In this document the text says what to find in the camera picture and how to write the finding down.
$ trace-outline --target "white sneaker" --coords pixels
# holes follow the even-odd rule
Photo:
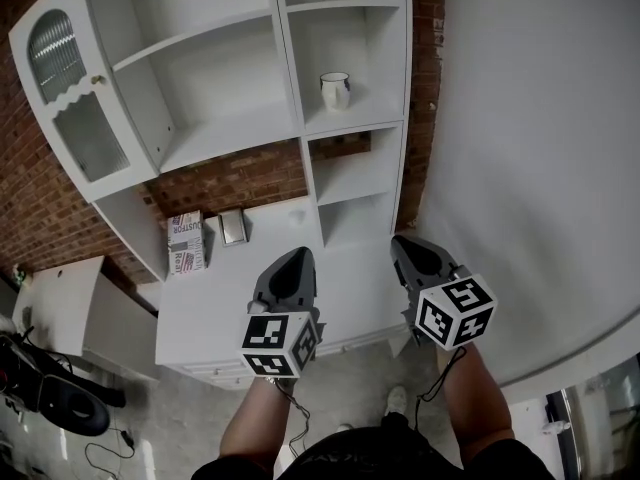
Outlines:
[[[391,390],[387,397],[387,410],[384,412],[386,416],[390,412],[397,412],[404,416],[407,411],[407,390],[404,386],[396,386]]]

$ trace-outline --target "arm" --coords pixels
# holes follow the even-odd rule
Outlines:
[[[467,354],[449,370],[444,395],[451,425],[466,466],[487,446],[502,439],[514,439],[511,414],[500,388],[485,367],[472,343]],[[444,370],[453,351],[438,350],[438,368]]]
[[[273,470],[284,441],[289,400],[270,382],[256,378],[220,443],[220,457],[244,457]]]

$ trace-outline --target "wrist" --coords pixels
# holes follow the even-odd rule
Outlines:
[[[440,373],[442,373],[447,367],[447,364],[449,364],[449,361],[451,361],[451,358],[453,357],[453,354],[455,354],[455,352],[455,349],[445,350],[442,347],[436,345],[436,357],[438,362],[438,371]]]
[[[293,396],[293,388],[298,379],[289,379],[289,378],[279,378],[279,377],[262,377],[269,384],[272,384],[273,387],[278,389],[279,391],[287,394],[289,396]]]

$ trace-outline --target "cardboard box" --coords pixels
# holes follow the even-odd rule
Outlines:
[[[206,268],[202,214],[185,213],[167,222],[169,234],[169,269],[172,274],[186,274]]]

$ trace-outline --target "glass cabinet door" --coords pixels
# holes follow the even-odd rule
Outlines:
[[[87,0],[38,0],[10,39],[38,123],[85,199],[157,176],[105,61]]]

